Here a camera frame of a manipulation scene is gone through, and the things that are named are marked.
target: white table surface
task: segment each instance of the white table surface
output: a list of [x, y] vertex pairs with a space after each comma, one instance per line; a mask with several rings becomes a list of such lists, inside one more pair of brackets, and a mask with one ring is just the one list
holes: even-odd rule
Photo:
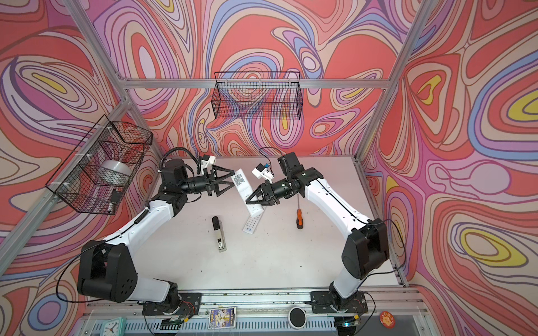
[[[271, 159], [276, 180], [284, 177]], [[315, 167], [331, 187], [359, 212], [373, 217], [349, 157], [299, 158]], [[185, 160], [195, 170], [192, 160]], [[221, 167], [242, 168], [252, 189], [262, 180], [250, 172], [265, 158], [217, 158]], [[343, 268], [345, 239], [313, 203], [300, 198], [304, 228], [295, 224], [297, 197], [265, 210], [253, 235], [243, 232], [249, 217], [235, 187], [219, 197], [207, 193], [187, 203], [163, 224], [133, 257], [141, 276], [173, 281], [181, 290], [327, 287]], [[211, 219], [222, 222], [227, 251], [218, 252]], [[392, 270], [386, 261], [379, 271]], [[397, 285], [394, 274], [376, 275], [366, 286]]]

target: teal clock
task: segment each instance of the teal clock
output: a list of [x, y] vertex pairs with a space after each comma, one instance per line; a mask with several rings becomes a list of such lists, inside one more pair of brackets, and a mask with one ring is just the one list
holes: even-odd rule
[[108, 320], [103, 325], [101, 336], [123, 336], [127, 320], [124, 317]]

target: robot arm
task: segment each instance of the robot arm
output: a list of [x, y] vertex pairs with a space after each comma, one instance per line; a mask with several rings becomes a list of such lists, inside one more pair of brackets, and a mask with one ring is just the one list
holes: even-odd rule
[[386, 225], [380, 219], [371, 220], [338, 195], [315, 169], [299, 163], [295, 153], [278, 159], [286, 178], [270, 183], [265, 181], [247, 199], [247, 204], [279, 204], [279, 198], [290, 198], [299, 193], [316, 204], [340, 230], [346, 243], [342, 252], [344, 268], [330, 285], [334, 306], [356, 291], [368, 273], [381, 266], [388, 258]]
[[[214, 192], [217, 197], [233, 186], [224, 181], [231, 169], [201, 165], [203, 175], [188, 177], [192, 168], [181, 159], [169, 160], [161, 168], [159, 193], [149, 205], [122, 228], [101, 241], [91, 240], [82, 250], [77, 290], [82, 295], [114, 302], [161, 302], [162, 313], [174, 312], [181, 302], [175, 283], [138, 276], [131, 255], [164, 223], [177, 215], [187, 203], [187, 194]], [[218, 176], [218, 171], [226, 172]]]

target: psychedelic wall pattern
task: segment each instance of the psychedelic wall pattern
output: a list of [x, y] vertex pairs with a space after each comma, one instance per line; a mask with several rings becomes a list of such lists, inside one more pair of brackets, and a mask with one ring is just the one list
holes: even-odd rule
[[[297, 70], [302, 78], [388, 78], [413, 1], [99, 2], [86, 7], [127, 78], [212, 78], [216, 71]], [[303, 119], [214, 120], [208, 89], [136, 89], [163, 150], [353, 155], [380, 90], [304, 90]]]
[[[60, 2], [0, 4], [0, 235], [38, 199], [45, 182], [85, 133], [118, 104]], [[109, 234], [142, 207], [156, 176], [149, 152], [115, 216], [79, 214], [58, 203], [0, 277], [0, 335], [66, 335], [84, 304], [55, 296], [66, 262], [89, 239]], [[60, 292], [80, 300], [74, 263]]]
[[361, 157], [442, 335], [538, 333], [537, 46], [536, 2], [440, 1]]
[[163, 151], [176, 146], [222, 156], [259, 155], [273, 146], [297, 155], [352, 155], [380, 89], [322, 89], [301, 120], [215, 119], [209, 89], [131, 89]]

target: wire basket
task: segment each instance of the wire basket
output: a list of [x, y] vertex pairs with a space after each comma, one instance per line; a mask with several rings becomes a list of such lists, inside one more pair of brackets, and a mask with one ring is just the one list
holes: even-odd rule
[[76, 212], [114, 215], [153, 142], [153, 134], [124, 121], [108, 121], [100, 128], [103, 130], [90, 149], [77, 154], [82, 158], [67, 177], [51, 183], [60, 166], [46, 186]]
[[301, 119], [299, 72], [215, 72], [215, 119]]

